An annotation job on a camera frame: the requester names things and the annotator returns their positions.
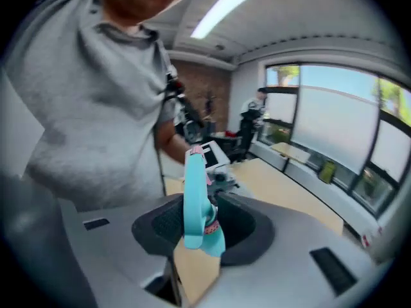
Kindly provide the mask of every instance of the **brick wall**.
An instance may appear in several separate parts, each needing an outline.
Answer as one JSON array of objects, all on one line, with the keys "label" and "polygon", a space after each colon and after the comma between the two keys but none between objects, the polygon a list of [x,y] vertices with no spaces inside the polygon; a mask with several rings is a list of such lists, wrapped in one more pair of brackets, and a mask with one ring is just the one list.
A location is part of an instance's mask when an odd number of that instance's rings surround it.
[{"label": "brick wall", "polygon": [[186,96],[202,117],[206,116],[207,93],[210,90],[213,99],[213,119],[218,132],[227,129],[231,72],[196,63],[173,60],[179,80],[186,87]]}]

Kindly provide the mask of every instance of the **fluorescent light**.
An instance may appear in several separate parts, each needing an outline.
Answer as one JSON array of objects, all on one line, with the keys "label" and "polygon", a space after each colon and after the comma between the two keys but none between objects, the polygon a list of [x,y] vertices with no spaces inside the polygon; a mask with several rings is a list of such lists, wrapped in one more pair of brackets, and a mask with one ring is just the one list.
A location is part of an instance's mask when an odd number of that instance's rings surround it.
[{"label": "fluorescent light", "polygon": [[207,12],[207,15],[204,16],[200,24],[198,24],[191,37],[194,39],[204,39],[225,16],[244,1],[246,0],[218,0]]}]

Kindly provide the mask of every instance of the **frosted window film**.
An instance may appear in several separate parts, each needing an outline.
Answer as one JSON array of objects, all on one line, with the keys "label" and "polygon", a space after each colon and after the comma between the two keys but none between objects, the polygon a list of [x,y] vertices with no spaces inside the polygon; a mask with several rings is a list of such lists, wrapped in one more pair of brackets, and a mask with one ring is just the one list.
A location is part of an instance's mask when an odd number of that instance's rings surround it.
[{"label": "frosted window film", "polygon": [[371,162],[399,181],[407,164],[410,149],[410,137],[391,124],[382,121]]},{"label": "frosted window film", "polygon": [[268,94],[267,112],[273,120],[292,123],[296,102],[297,95],[294,94]]},{"label": "frosted window film", "polygon": [[335,90],[302,86],[292,140],[359,173],[377,120],[375,102]]}]

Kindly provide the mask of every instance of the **black slot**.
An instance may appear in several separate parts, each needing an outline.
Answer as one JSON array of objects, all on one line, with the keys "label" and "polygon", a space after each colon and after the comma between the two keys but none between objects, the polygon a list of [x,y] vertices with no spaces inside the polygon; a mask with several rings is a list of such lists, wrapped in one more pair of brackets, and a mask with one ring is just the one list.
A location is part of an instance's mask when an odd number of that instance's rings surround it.
[{"label": "black slot", "polygon": [[157,298],[163,299],[174,306],[181,307],[181,296],[177,279],[178,275],[174,262],[169,260],[164,270],[164,275],[155,278],[145,287],[145,290]]},{"label": "black slot", "polygon": [[109,223],[110,221],[108,221],[107,219],[98,219],[98,220],[93,220],[93,221],[87,221],[83,223],[83,225],[85,229],[92,230],[92,229],[96,229],[96,228],[108,225]]},{"label": "black slot", "polygon": [[207,164],[205,165],[205,168],[209,168],[212,166],[215,166],[218,164],[217,158],[214,155],[213,150],[211,149],[210,145],[205,145],[203,146],[203,150],[205,151],[206,149],[210,149],[207,153],[204,153],[204,157],[207,160]]},{"label": "black slot", "polygon": [[341,295],[356,283],[355,277],[329,248],[310,252],[321,272],[333,288],[335,294]]}]

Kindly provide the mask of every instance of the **wooden desk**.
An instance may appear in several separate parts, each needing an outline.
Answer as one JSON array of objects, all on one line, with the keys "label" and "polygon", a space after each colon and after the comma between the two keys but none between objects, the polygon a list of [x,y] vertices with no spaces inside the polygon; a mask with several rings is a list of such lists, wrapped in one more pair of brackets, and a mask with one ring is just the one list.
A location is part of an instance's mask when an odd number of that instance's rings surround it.
[{"label": "wooden desk", "polygon": [[343,220],[302,186],[259,158],[231,166],[237,180],[259,201],[309,214],[342,235]]},{"label": "wooden desk", "polygon": [[164,183],[166,185],[167,196],[184,193],[184,186],[182,184],[182,180],[164,177]]},{"label": "wooden desk", "polygon": [[285,172],[290,159],[297,161],[298,163],[305,164],[311,156],[311,154],[307,153],[306,151],[300,150],[299,148],[296,148],[285,142],[275,144],[271,146],[271,149],[287,157],[287,161],[285,162],[285,165],[283,167],[283,172]]}]

